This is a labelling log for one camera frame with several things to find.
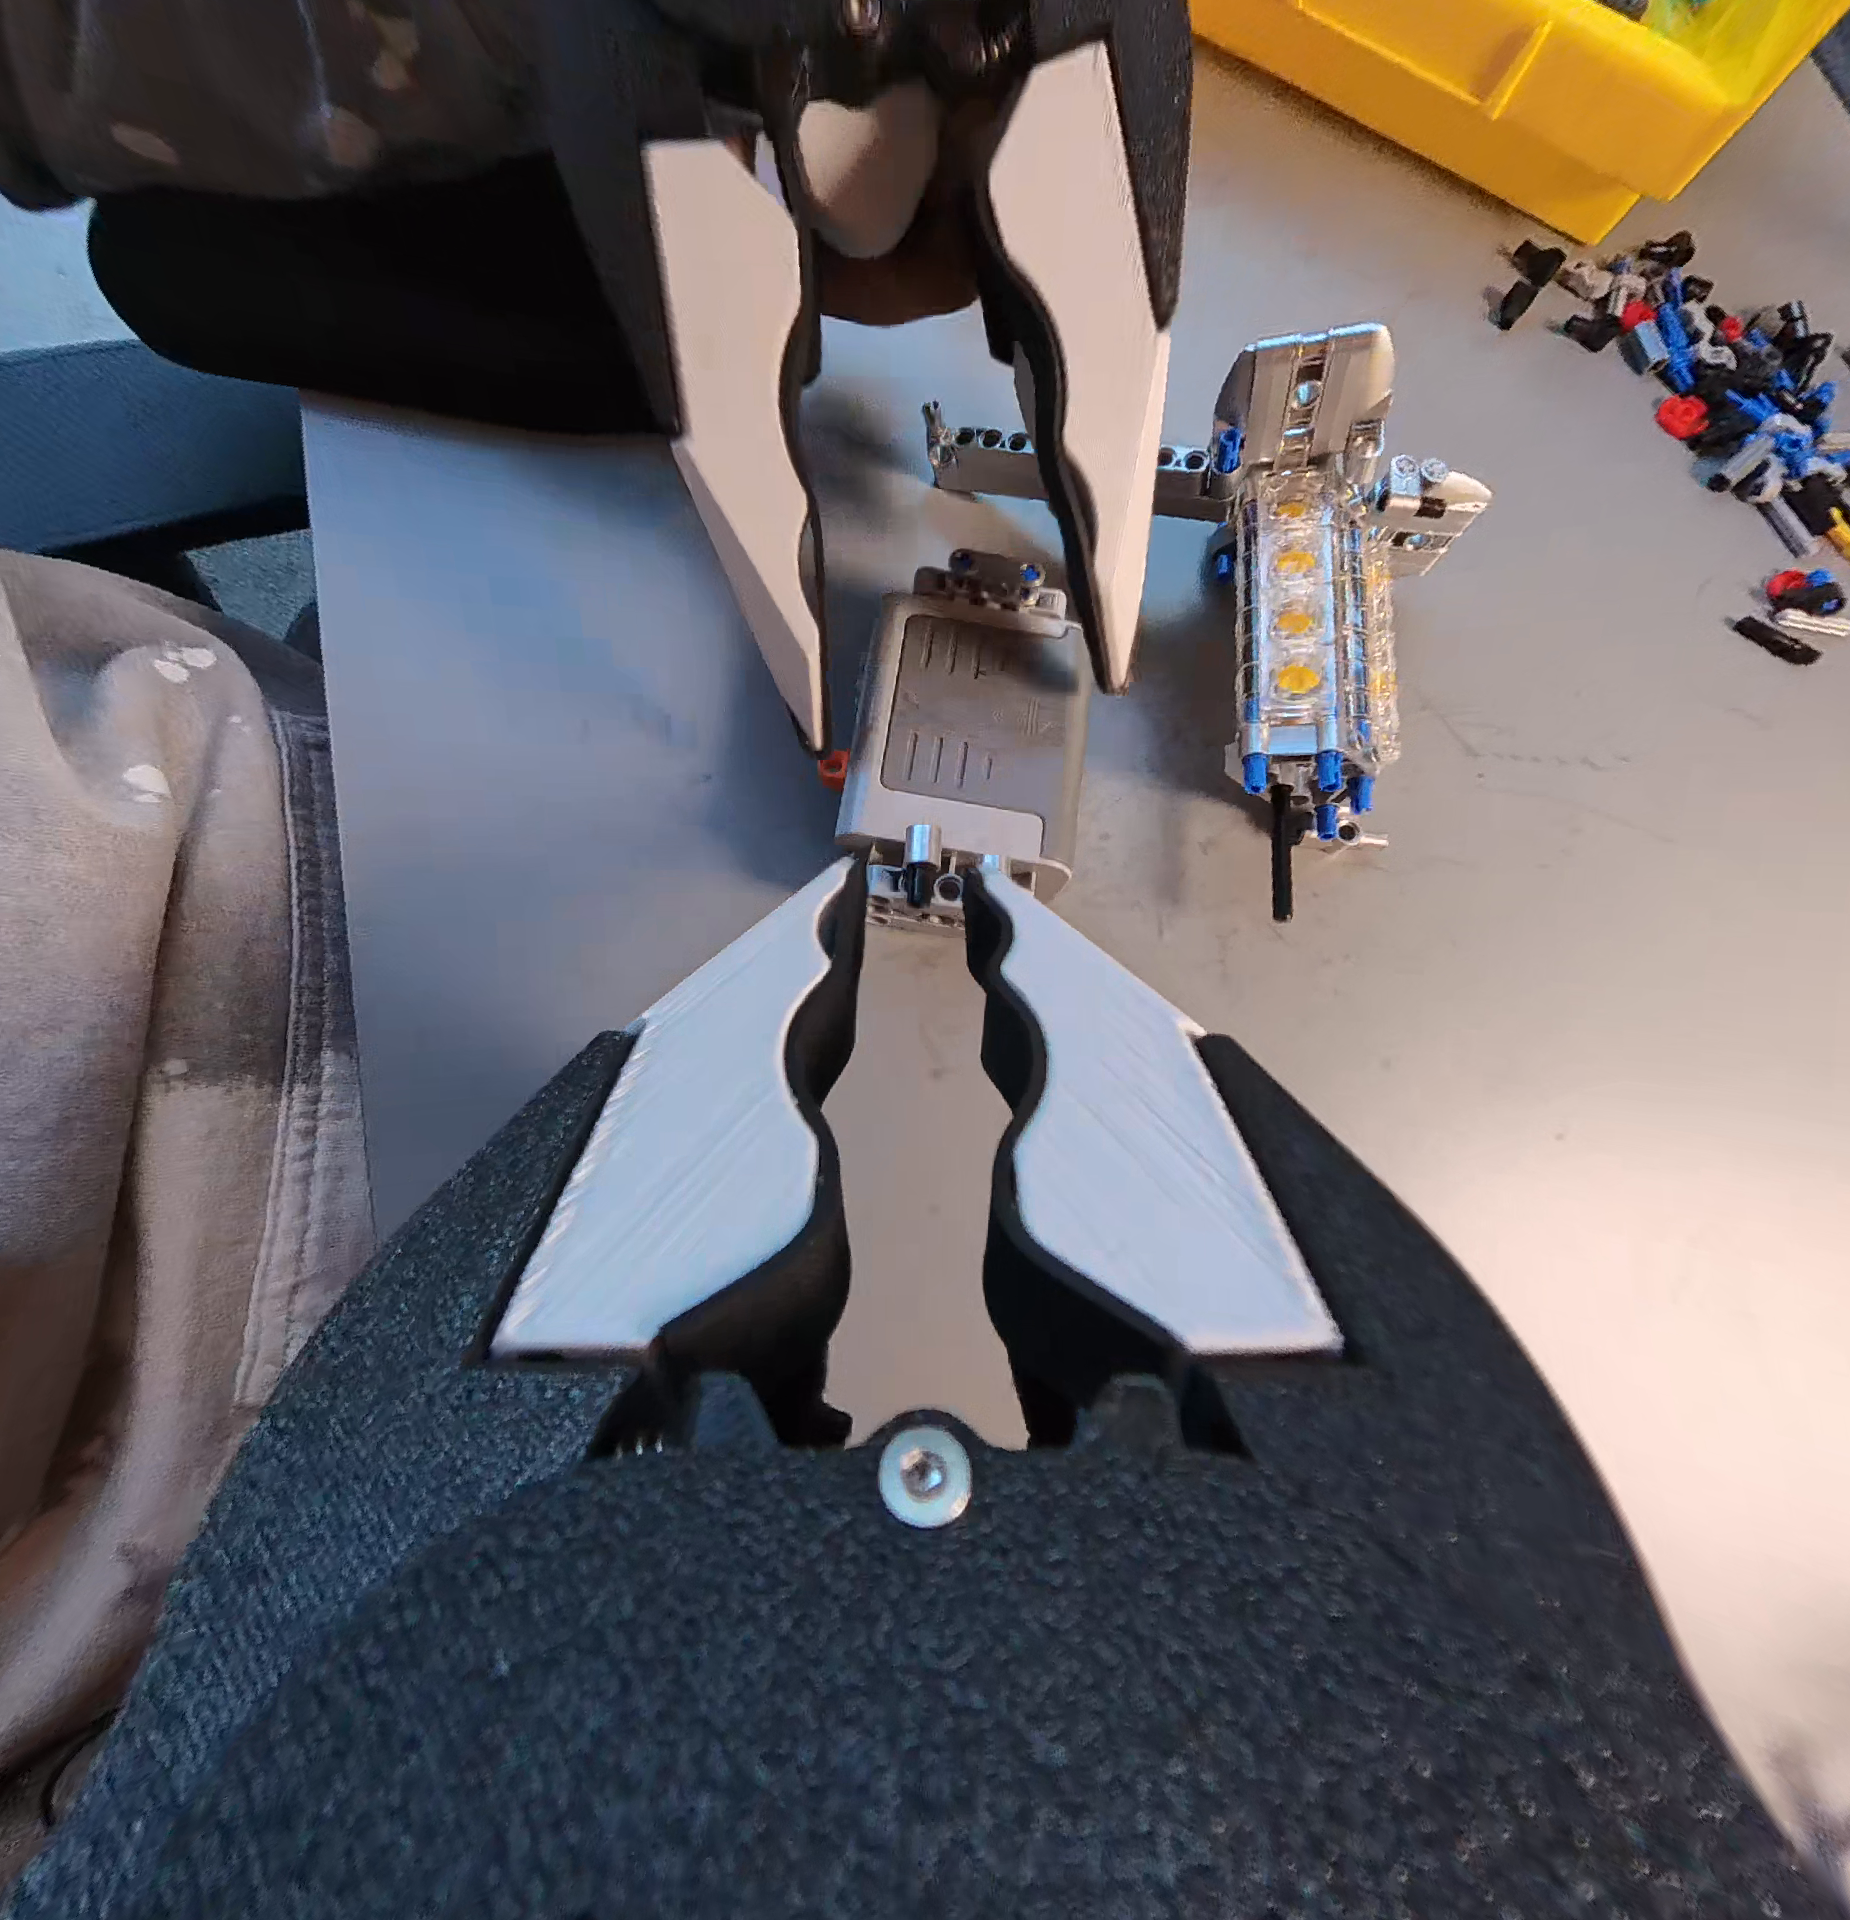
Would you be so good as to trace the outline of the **toy engine model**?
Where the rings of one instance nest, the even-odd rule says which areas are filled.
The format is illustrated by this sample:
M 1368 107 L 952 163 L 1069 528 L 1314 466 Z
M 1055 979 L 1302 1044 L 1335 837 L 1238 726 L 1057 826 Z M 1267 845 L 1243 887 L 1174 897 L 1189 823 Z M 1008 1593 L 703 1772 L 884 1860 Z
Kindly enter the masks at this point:
M 1490 489 L 1387 453 L 1386 324 L 1258 338 L 1233 358 L 1203 446 L 1162 445 L 1154 516 L 1212 526 L 1206 577 L 1233 596 L 1226 774 L 1270 826 L 1274 921 L 1294 914 L 1304 841 L 1369 841 L 1401 750 L 1392 590 L 1489 512 Z

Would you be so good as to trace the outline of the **grey battery box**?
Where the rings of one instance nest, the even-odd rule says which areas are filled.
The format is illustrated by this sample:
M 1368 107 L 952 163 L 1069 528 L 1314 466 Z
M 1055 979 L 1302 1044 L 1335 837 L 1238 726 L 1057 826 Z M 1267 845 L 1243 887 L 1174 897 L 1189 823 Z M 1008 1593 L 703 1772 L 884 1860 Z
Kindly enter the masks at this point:
M 1081 625 L 1039 563 L 963 545 L 882 603 L 841 773 L 836 843 L 867 865 L 867 921 L 959 930 L 963 912 L 904 899 L 908 826 L 941 862 L 995 856 L 1055 901 L 1075 868 L 1094 681 Z

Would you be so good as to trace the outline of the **yellow plastic bin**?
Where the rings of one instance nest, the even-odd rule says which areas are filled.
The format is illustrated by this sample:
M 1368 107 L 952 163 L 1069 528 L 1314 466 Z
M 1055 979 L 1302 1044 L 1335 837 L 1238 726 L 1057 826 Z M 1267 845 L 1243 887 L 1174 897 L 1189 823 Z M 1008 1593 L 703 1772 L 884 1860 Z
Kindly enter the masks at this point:
M 1193 32 L 1546 226 L 1675 197 L 1850 1 L 1192 1 Z

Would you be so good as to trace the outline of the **black office chair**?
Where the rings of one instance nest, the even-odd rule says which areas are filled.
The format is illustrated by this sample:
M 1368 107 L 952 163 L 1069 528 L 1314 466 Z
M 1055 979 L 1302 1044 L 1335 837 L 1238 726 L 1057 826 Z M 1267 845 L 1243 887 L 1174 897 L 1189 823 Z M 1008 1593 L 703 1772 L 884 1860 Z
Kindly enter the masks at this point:
M 0 545 L 194 590 L 184 553 L 307 526 L 293 390 L 136 342 L 0 352 Z

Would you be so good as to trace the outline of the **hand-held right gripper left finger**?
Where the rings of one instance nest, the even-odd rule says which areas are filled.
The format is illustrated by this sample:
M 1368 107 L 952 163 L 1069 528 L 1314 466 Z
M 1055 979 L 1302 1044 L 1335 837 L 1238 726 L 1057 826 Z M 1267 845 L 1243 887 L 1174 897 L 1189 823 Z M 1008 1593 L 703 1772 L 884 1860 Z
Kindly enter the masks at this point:
M 866 903 L 864 865 L 830 865 L 641 1014 L 503 1359 L 824 1370 L 850 1253 L 821 1100 L 856 1037 Z

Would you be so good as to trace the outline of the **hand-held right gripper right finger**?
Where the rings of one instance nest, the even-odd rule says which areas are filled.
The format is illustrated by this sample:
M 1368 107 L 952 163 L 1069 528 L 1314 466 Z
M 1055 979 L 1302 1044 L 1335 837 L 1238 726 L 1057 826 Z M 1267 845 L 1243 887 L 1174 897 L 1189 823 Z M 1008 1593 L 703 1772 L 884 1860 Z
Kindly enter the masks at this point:
M 972 876 L 972 975 L 1008 1107 L 982 1292 L 1020 1388 L 1187 1397 L 1229 1366 L 1343 1359 L 1205 1029 L 1003 872 Z

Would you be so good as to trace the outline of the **scattered small coloured parts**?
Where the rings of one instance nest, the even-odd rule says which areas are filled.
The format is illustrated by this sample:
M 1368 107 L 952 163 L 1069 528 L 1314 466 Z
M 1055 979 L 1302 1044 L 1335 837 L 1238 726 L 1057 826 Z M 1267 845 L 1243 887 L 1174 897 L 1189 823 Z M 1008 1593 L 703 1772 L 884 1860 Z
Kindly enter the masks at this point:
M 1732 629 L 1789 664 L 1850 636 L 1850 346 L 1800 300 L 1728 304 L 1686 228 L 1615 250 L 1526 238 L 1503 260 L 1510 278 L 1489 293 L 1489 324 L 1510 330 L 1559 295 L 1553 333 L 1646 381 L 1697 485 L 1784 548 Z

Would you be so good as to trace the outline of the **person's left forearm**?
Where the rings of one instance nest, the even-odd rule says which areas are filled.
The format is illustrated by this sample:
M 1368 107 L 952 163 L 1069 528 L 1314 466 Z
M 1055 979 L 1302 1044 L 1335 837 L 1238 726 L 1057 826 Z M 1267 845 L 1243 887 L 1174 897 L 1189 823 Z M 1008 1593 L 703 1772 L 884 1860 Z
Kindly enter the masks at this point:
M 564 4 L 0 1 L 0 196 L 309 203 L 547 152 Z

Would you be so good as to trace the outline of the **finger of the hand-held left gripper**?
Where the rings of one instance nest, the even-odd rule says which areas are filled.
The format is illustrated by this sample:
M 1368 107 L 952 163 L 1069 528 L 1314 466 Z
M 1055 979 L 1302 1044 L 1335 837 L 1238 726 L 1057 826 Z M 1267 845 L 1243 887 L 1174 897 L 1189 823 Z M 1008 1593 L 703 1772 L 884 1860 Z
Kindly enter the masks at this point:
M 812 344 L 799 226 L 716 139 L 643 153 L 680 431 L 674 461 L 795 731 L 830 750 L 824 548 L 795 456 Z
M 1101 691 L 1129 686 L 1177 314 L 1177 39 L 1032 60 L 972 160 L 991 354 L 1013 368 Z

